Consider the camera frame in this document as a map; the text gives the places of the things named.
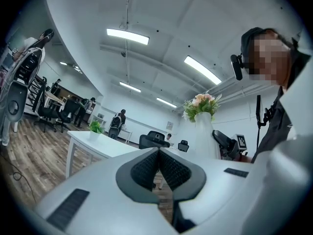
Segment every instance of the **wooden floor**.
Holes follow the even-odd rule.
[[[70,136],[66,130],[63,133],[60,131],[55,133],[48,126],[44,133],[43,125],[34,126],[34,120],[35,118],[24,116],[19,122],[17,133],[14,133],[11,128],[9,145],[7,147],[1,145],[1,153],[22,172],[30,183],[36,201],[39,202],[49,191],[65,180]],[[82,123],[82,129],[73,124],[67,126],[75,131],[88,130],[86,123]],[[77,149],[73,159],[73,173],[85,167],[87,163],[87,153]],[[2,157],[0,157],[0,164],[12,194],[16,199],[33,208],[35,202],[26,180],[23,178],[19,181],[14,180],[13,172],[16,170]],[[160,198],[159,210],[171,222],[172,192],[167,184],[164,184],[162,190],[158,189],[161,179],[162,175],[158,173],[155,177],[156,189],[153,192]]]

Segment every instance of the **white vase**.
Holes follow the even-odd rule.
[[[200,112],[195,115],[196,121],[196,153],[211,159],[221,159],[220,148],[212,136],[213,126],[211,114]]]
[[[100,136],[99,133],[96,133],[94,131],[90,131],[89,140],[90,141],[97,141],[98,137]]]

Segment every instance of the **black mesh panel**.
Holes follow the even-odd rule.
[[[159,151],[159,167],[171,190],[185,183],[191,177],[191,170],[173,159],[163,151]]]
[[[157,151],[150,154],[147,158],[135,164],[131,170],[133,180],[150,191],[152,191],[153,179],[158,170],[157,155]]]

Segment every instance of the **fluorescent light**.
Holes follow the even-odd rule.
[[[139,43],[142,43],[144,45],[147,45],[149,42],[149,37],[144,37],[135,33],[131,33],[124,30],[117,30],[117,29],[107,29],[107,33],[109,36],[114,37],[121,37],[126,38],[128,40],[136,41]]]
[[[157,98],[157,100],[161,101],[162,103],[168,104],[169,106],[172,106],[172,107],[174,107],[174,108],[177,107],[176,105],[171,104],[171,103],[169,103],[169,102],[166,102],[165,100],[163,100],[163,99],[161,99],[161,98]]]
[[[216,75],[214,75],[206,67],[198,63],[195,59],[191,58],[190,56],[186,57],[185,63],[190,65],[192,68],[195,68],[197,71],[199,71],[203,75],[205,75],[208,79],[210,79],[216,85],[222,82]]]
[[[122,82],[119,82],[119,84],[120,84],[120,85],[123,85],[123,86],[125,86],[125,87],[127,87],[127,88],[129,88],[129,89],[132,89],[132,90],[134,90],[134,91],[136,91],[136,92],[141,92],[140,89],[137,89],[137,88],[135,88],[135,87],[133,87],[133,86],[130,86],[130,85],[128,85],[128,84],[124,84],[124,83],[122,83]]]

